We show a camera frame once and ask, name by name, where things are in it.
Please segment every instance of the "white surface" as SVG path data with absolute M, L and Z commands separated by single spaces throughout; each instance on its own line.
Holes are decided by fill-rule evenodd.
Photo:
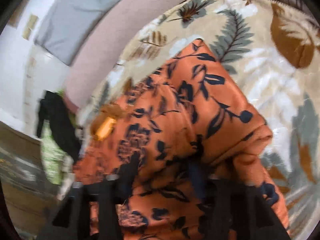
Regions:
M 0 35 L 0 121 L 22 132 L 25 122 L 25 67 L 34 44 L 34 36 L 53 2 L 54 0 L 29 0 L 17 29 L 7 25 Z M 22 38 L 22 33 L 31 14 L 38 16 L 39 20 L 27 41 Z

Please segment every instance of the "folded orange cloth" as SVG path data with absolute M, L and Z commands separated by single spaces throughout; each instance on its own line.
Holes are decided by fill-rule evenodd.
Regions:
M 111 135 L 91 142 L 74 170 L 91 184 L 139 154 L 132 197 L 118 206 L 125 240 L 201 239 L 203 208 L 181 163 L 191 156 L 218 178 L 260 187 L 287 228 L 284 197 L 258 157 L 272 132 L 201 39 L 116 103 L 130 110 Z

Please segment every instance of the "gray fabric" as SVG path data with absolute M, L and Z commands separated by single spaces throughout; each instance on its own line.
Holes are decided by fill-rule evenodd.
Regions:
M 97 22 L 119 0 L 55 0 L 35 43 L 70 65 Z

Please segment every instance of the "leaf-patterned bedsheet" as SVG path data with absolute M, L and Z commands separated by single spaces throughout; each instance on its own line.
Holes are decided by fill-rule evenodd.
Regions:
M 137 83 L 196 38 L 272 129 L 261 161 L 285 195 L 291 237 L 307 239 L 320 219 L 320 29 L 313 18 L 271 0 L 188 0 L 136 34 L 82 112 L 119 96 L 129 78 Z

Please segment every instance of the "orange blanket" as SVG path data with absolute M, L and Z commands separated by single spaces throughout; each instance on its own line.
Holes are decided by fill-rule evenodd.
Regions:
M 284 197 L 258 157 L 272 133 L 201 39 L 116 103 L 132 108 L 105 140 L 92 141 L 74 170 L 91 184 L 139 154 L 132 197 L 118 208 L 125 240 L 201 239 L 203 208 L 181 164 L 191 156 L 218 178 L 260 187 L 287 228 Z

